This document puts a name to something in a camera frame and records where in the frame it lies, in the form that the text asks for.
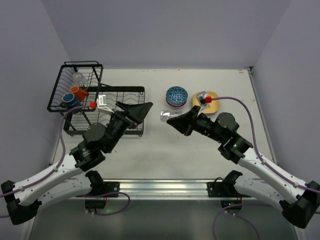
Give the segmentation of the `yellow plastic plate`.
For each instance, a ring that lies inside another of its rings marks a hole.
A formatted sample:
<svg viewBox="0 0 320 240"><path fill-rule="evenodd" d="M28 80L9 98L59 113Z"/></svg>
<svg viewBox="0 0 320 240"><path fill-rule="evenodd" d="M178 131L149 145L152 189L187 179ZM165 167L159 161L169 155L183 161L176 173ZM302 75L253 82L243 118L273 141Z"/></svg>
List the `yellow plastic plate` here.
<svg viewBox="0 0 320 240"><path fill-rule="evenodd" d="M197 95L199 94L200 92L196 92L193 97L192 97L192 105L193 106L200 106L200 103L199 101L197 100ZM205 92L208 96L212 97L212 98L217 98L218 95L213 92L213 91L206 91ZM209 106L206 107L202 113L204 113L205 115L213 115L215 114L220 108L220 103L218 100L214 100L212 101L211 103L209 103Z"/></svg>

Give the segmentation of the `blue triangle pattern bowl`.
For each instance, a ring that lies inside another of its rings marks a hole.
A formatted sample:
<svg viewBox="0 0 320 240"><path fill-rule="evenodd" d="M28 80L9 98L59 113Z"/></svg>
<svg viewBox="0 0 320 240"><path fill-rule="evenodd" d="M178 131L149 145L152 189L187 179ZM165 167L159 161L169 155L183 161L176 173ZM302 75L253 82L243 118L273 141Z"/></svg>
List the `blue triangle pattern bowl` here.
<svg viewBox="0 0 320 240"><path fill-rule="evenodd" d="M181 86L172 86L166 91L165 99L173 103L187 102L188 92Z"/></svg>

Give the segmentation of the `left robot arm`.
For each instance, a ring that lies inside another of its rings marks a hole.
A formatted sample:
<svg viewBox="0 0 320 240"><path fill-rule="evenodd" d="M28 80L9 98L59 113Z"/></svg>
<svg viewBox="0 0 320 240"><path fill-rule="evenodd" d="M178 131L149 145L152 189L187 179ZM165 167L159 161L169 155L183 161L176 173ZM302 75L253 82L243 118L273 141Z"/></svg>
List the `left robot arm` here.
<svg viewBox="0 0 320 240"><path fill-rule="evenodd" d="M1 184L1 197L6 202L8 218L20 225L34 218L38 211L50 204L77 196L89 198L106 193L100 174L93 170L105 160L128 129L135 129L146 118L152 102L125 104L116 102L119 110L92 102L89 107L110 115L107 125L91 124L83 140L70 153L63 153L60 161L38 174L19 182L7 180Z"/></svg>

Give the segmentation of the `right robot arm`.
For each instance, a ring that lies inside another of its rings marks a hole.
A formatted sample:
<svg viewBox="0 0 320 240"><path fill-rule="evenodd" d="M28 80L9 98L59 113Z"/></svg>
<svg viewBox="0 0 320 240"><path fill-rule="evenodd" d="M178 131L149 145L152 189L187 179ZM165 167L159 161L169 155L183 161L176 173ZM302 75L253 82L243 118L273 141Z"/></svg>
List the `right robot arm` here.
<svg viewBox="0 0 320 240"><path fill-rule="evenodd" d="M232 171L224 179L235 192L260 200L281 211L294 226L305 229L320 206L320 185L306 182L286 172L263 156L251 142L238 134L239 124L231 113L220 113L211 120L199 106L176 114L160 113L160 120L185 136L192 132L204 135L220 144L218 151L228 161L251 171L261 180L250 180Z"/></svg>

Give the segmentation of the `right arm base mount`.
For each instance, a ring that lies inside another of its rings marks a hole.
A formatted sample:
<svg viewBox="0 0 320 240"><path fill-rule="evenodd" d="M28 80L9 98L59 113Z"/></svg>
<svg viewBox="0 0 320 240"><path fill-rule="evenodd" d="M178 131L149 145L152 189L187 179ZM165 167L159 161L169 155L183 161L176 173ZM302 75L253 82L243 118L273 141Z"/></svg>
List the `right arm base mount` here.
<svg viewBox="0 0 320 240"><path fill-rule="evenodd" d="M241 204L244 198L249 198L248 195L240 194L236 191L234 184L236 180L243 174L238 171L231 171L225 178L217 177L213 181L206 183L206 191L209 198L220 198L222 208L231 205Z"/></svg>

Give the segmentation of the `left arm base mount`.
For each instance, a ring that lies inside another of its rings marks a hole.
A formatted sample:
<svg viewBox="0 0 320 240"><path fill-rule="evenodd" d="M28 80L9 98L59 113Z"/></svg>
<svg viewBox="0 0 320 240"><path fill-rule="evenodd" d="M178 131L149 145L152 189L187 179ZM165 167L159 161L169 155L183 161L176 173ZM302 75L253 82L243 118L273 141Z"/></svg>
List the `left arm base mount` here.
<svg viewBox="0 0 320 240"><path fill-rule="evenodd" d="M119 192L120 190L120 182L119 181L105 181L103 185L94 187L88 195L90 197L93 196L100 196L103 194ZM98 200L97 198L89 198L84 201L84 208L89 211L94 211L95 213L97 210L102 210L105 208L107 204L107 196L103 197L103 200Z"/></svg>

